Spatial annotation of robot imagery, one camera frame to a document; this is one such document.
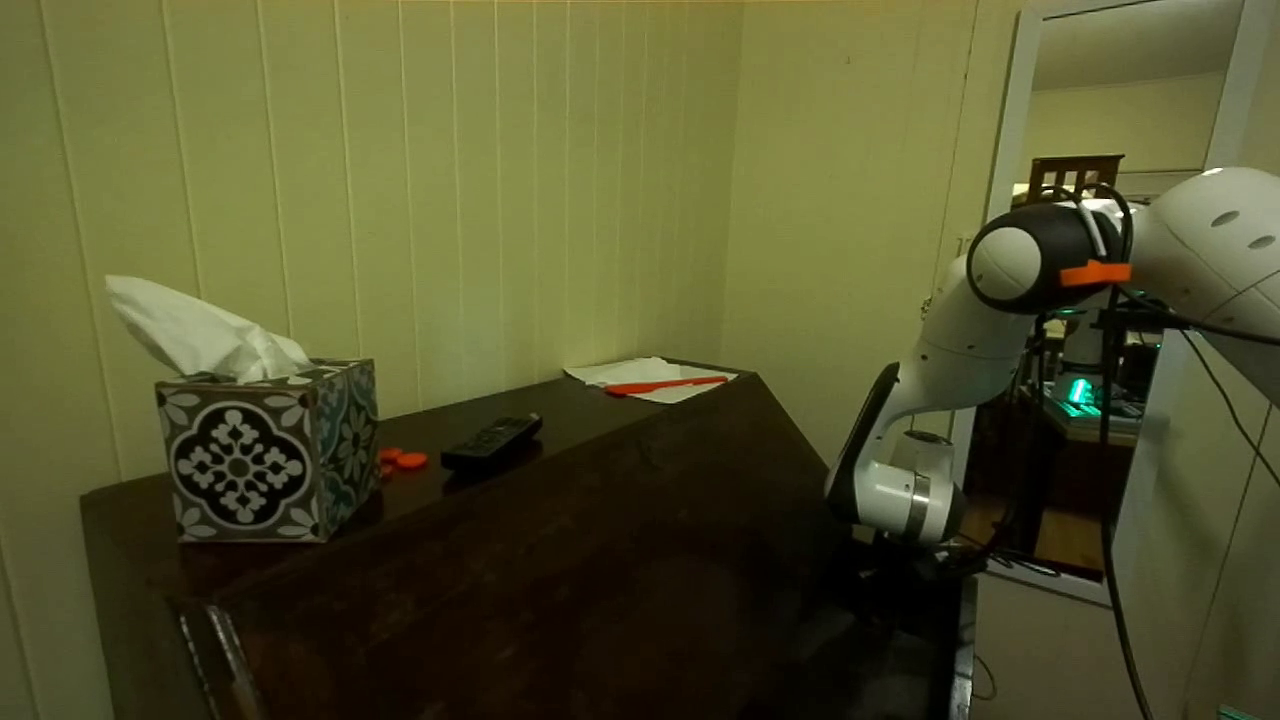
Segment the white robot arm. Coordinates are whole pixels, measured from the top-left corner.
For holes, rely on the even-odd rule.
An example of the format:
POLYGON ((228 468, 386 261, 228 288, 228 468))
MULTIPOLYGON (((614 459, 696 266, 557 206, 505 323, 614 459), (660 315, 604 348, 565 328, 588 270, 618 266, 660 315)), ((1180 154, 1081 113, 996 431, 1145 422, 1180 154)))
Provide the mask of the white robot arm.
POLYGON ((1206 331, 1269 400, 1280 394, 1280 175, 1210 166, 1129 204, 1122 192, 992 216, 922 313, 916 343, 879 368, 829 476, 846 524, 940 544, 959 520, 945 459, 900 468, 876 442, 914 415, 996 400, 1033 336, 1103 293, 1135 293, 1206 331))

